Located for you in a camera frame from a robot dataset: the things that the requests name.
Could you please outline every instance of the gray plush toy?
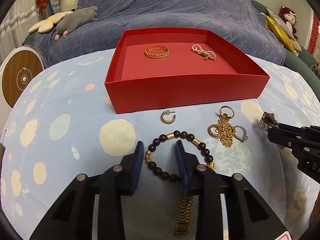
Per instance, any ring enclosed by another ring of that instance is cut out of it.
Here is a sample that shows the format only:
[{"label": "gray plush toy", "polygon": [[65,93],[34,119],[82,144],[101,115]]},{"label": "gray plush toy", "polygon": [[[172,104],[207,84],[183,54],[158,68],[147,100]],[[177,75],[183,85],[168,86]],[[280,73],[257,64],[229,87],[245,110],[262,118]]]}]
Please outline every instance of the gray plush toy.
[{"label": "gray plush toy", "polygon": [[56,35],[55,40],[59,39],[62,35],[66,37],[68,34],[73,32],[76,28],[97,20],[97,6],[91,6],[89,8],[82,8],[77,11],[74,11],[71,14],[66,15],[56,26]]}]

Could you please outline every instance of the beaded bracelet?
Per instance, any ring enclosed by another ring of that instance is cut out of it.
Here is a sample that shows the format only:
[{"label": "beaded bracelet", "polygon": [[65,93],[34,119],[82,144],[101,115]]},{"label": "beaded bracelet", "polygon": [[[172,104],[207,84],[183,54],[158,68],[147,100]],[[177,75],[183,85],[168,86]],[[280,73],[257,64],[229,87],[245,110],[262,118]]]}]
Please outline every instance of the beaded bracelet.
[{"label": "beaded bracelet", "polygon": [[157,146],[160,145],[160,143],[165,142],[167,140],[173,139],[173,138],[178,138],[180,137],[181,139],[187,139],[189,142],[192,142],[200,151],[202,156],[204,156],[205,162],[207,162],[207,166],[211,169],[215,169],[214,162],[213,162],[213,156],[209,155],[210,151],[209,149],[206,148],[206,145],[204,142],[200,142],[197,138],[192,133],[187,133],[186,131],[180,132],[178,130],[175,130],[173,133],[169,133],[167,135],[161,134],[159,138],[153,139],[152,144],[148,146],[148,150],[146,151],[146,154],[144,156],[148,168],[150,170],[153,170],[153,173],[157,176],[160,176],[161,179],[163,180],[168,180],[171,182],[177,182],[179,180],[179,177],[177,174],[171,174],[169,175],[168,172],[162,171],[160,167],[157,166],[157,164],[150,159],[150,155],[152,152],[154,152],[157,148]]}]

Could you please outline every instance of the black bead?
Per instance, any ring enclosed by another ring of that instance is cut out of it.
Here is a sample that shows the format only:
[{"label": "black bead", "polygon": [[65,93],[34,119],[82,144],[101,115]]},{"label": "black bead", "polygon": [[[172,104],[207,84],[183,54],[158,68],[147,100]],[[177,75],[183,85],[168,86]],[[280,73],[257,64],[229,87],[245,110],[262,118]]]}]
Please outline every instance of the black bead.
[{"label": "black bead", "polygon": [[188,136],[188,133],[186,131],[183,131],[180,133],[180,138],[185,139]]},{"label": "black bead", "polygon": [[162,172],[160,174],[160,178],[163,179],[163,180],[169,179],[169,173],[167,173],[166,171]]},{"label": "black bead", "polygon": [[203,149],[201,151],[201,154],[202,154],[202,156],[206,157],[206,156],[208,156],[210,154],[210,151],[209,151],[209,149]]},{"label": "black bead", "polygon": [[154,152],[156,149],[157,149],[157,147],[156,147],[154,144],[150,144],[150,145],[148,146],[148,150],[149,150],[150,152]]},{"label": "black bead", "polygon": [[167,136],[165,134],[162,134],[159,136],[160,142],[165,142],[167,140]]},{"label": "black bead", "polygon": [[157,176],[159,176],[162,173],[162,169],[160,167],[155,167],[153,169],[153,173]]},{"label": "black bead", "polygon": [[194,138],[195,138],[195,136],[194,136],[192,133],[190,133],[190,134],[188,135],[188,137],[187,137],[187,140],[188,140],[189,142],[192,142]]},{"label": "black bead", "polygon": [[203,142],[199,143],[199,145],[198,145],[199,150],[203,150],[203,149],[205,149],[205,147],[206,147],[206,145]]},{"label": "black bead", "polygon": [[175,131],[173,132],[173,134],[174,134],[174,137],[175,137],[175,138],[178,138],[178,137],[180,136],[180,131],[175,130]]},{"label": "black bead", "polygon": [[213,161],[213,156],[212,155],[208,155],[205,157],[205,162],[210,163]]},{"label": "black bead", "polygon": [[156,166],[157,166],[157,164],[156,164],[155,162],[149,162],[149,163],[148,163],[148,168],[149,168],[150,170],[153,170]]},{"label": "black bead", "polygon": [[159,146],[160,143],[161,143],[161,141],[160,141],[159,138],[154,138],[153,141],[152,141],[152,143],[153,143],[155,146]]},{"label": "black bead", "polygon": [[169,180],[170,180],[171,182],[177,182],[178,179],[179,179],[179,177],[178,177],[177,174],[171,174],[171,175],[169,176]]}]

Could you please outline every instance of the red box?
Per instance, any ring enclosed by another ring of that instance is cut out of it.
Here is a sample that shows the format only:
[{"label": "red box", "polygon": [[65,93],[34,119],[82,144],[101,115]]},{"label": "red box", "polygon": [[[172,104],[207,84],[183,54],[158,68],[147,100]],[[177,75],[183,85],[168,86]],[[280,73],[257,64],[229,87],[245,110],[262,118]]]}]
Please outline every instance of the red box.
[{"label": "red box", "polygon": [[[203,60],[191,50],[194,44],[214,51],[216,60]],[[146,57],[144,50],[153,45],[168,47],[169,56]],[[122,114],[257,98],[269,78],[241,50],[209,30],[144,28],[123,33],[105,86],[116,113]]]}]

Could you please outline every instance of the red bow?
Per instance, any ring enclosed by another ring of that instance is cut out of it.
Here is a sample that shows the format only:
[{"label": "red bow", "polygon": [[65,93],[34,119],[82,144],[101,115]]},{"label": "red bow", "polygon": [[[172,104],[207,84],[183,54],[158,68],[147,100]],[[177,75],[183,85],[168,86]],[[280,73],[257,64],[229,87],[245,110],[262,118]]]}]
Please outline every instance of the red bow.
[{"label": "red bow", "polygon": [[47,7],[47,0],[36,0],[36,5],[39,6],[39,15],[41,11]]}]

